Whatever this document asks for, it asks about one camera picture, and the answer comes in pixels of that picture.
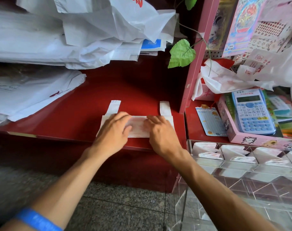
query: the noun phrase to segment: forearm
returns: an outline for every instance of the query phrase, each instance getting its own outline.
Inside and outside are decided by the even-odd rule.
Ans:
[[[192,189],[218,230],[277,231],[252,207],[203,170],[186,150],[171,164]]]
[[[95,173],[105,161],[102,157],[80,159],[59,180],[32,204],[31,208],[64,229]],[[11,220],[1,231],[33,230],[26,224]]]

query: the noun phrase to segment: red shelf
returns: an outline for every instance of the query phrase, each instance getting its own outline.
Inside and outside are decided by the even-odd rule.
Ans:
[[[200,107],[202,104],[206,104],[210,107],[213,104],[213,101],[191,101],[190,106],[185,110],[189,139],[217,143],[230,143],[227,137],[207,136],[205,134],[202,123],[195,109],[195,107]]]
[[[92,142],[111,100],[121,100],[119,111],[138,116],[159,115],[159,102],[169,101],[175,130],[182,146],[186,146],[184,115],[178,113],[179,94],[183,91],[174,82],[181,79],[173,81],[180,73],[168,70],[164,57],[145,56],[139,62],[113,61],[82,72],[87,75],[86,81],[73,92],[32,116],[0,127],[0,131]],[[125,148],[142,150],[151,146],[149,139],[130,138]]]

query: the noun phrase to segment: blue wristband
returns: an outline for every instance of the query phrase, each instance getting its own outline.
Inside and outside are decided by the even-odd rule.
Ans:
[[[24,208],[15,218],[38,231],[63,231],[62,228],[56,226],[31,208]]]

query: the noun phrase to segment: hand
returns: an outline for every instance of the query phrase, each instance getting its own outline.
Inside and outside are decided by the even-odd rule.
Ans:
[[[144,125],[150,130],[149,142],[153,150],[168,162],[173,154],[183,150],[175,130],[164,116],[147,116]]]
[[[130,118],[131,115],[126,112],[111,115],[100,129],[93,145],[86,150],[89,151],[86,154],[89,156],[100,154],[108,159],[121,150],[127,143],[129,132],[132,129],[132,126],[125,128]]]

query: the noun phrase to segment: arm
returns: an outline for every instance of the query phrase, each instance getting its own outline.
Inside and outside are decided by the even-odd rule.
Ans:
[[[163,116],[148,116],[150,144],[154,151],[173,165],[202,203],[218,230],[278,231],[251,206],[203,170],[184,150]]]
[[[59,180],[30,206],[55,225],[65,229],[78,202],[100,166],[111,155],[121,150],[128,140],[131,118],[125,112],[110,117],[102,127],[93,145]],[[12,219],[0,231],[33,231],[23,222]]]

